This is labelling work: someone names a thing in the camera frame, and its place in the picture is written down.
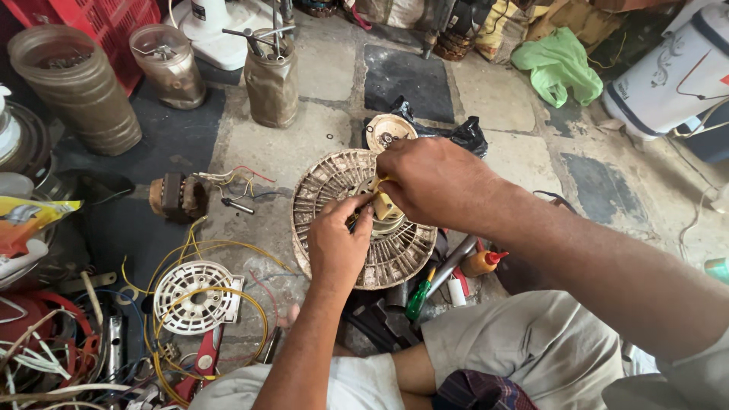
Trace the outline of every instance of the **checkered cloth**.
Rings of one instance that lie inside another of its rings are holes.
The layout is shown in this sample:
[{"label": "checkered cloth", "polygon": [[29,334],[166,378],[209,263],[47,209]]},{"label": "checkered cloth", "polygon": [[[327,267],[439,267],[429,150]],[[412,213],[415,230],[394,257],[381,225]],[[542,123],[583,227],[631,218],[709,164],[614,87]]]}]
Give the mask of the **checkered cloth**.
[{"label": "checkered cloth", "polygon": [[458,370],[445,379],[432,399],[433,410],[538,410],[516,383],[473,370]]}]

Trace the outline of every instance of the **screwdriver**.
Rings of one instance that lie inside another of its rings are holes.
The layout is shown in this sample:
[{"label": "screwdriver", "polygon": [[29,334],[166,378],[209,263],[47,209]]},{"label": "screwdriver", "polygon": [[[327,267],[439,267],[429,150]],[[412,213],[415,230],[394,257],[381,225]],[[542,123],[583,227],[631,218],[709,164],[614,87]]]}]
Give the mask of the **screwdriver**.
[{"label": "screwdriver", "polygon": [[433,279],[433,275],[435,275],[435,266],[430,270],[430,273],[428,274],[428,279],[425,279],[424,281],[420,282],[420,286],[418,287],[418,291],[415,292],[415,295],[413,295],[413,298],[410,299],[410,302],[408,303],[408,308],[405,310],[405,317],[407,317],[410,320],[418,319],[418,316],[420,316],[420,311],[423,309],[423,303],[425,303],[425,295],[430,290],[430,281]]}]

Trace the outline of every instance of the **white capacitor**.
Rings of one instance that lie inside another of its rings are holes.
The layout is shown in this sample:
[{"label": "white capacitor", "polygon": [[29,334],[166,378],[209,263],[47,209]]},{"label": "white capacitor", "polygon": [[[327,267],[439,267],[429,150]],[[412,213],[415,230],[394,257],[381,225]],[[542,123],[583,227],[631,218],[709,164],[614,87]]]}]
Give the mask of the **white capacitor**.
[{"label": "white capacitor", "polygon": [[451,293],[453,307],[464,306],[466,304],[466,296],[463,294],[460,279],[451,279],[448,281],[448,292]]}]

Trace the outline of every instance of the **white plastic container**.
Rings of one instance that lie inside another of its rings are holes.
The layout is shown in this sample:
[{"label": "white plastic container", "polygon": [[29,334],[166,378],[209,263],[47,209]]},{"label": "white plastic container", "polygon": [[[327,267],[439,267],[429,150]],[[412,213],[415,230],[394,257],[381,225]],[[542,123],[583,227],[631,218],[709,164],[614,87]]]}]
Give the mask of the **white plastic container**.
[{"label": "white plastic container", "polygon": [[729,96],[729,4],[710,4],[626,73],[602,99],[630,135],[666,135]]}]

